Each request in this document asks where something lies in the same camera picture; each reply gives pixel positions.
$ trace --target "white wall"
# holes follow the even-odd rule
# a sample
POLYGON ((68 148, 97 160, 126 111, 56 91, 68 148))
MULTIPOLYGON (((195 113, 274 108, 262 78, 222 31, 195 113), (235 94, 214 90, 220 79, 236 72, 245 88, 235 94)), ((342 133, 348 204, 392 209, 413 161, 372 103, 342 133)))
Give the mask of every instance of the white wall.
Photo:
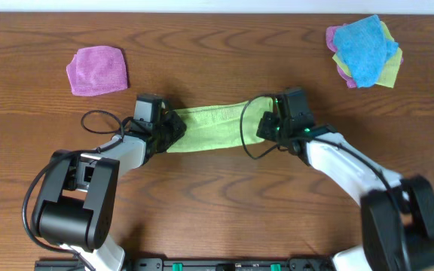
POLYGON ((434 14, 434 0, 0 0, 0 11, 434 14))

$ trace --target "yellow-green cloth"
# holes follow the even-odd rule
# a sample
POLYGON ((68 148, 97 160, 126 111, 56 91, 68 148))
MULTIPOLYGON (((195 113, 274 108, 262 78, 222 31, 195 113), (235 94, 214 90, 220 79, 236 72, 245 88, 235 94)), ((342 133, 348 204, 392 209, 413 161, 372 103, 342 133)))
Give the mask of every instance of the yellow-green cloth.
MULTIPOLYGON (((176 113, 187 125, 187 130, 167 152, 206 151, 241 146, 240 114, 246 103, 177 109, 176 113)), ((251 102, 246 109, 243 119, 246 145, 264 141, 255 134, 264 112, 272 111, 272 108, 272 98, 261 97, 251 102)))
MULTIPOLYGON (((384 35, 387 39, 391 41, 395 41, 391 36, 390 30, 388 29, 386 23, 381 22, 381 26, 383 27, 384 35)), ((385 87, 394 87, 396 76, 398 75, 399 66, 401 65, 401 58, 403 56, 403 51, 398 47, 394 56, 391 56, 390 59, 386 62, 383 67, 383 71, 380 74, 379 79, 376 84, 385 86, 385 87)), ((339 57, 335 54, 332 59, 339 65, 339 67, 343 70, 343 72, 352 77, 350 69, 344 64, 339 57)))

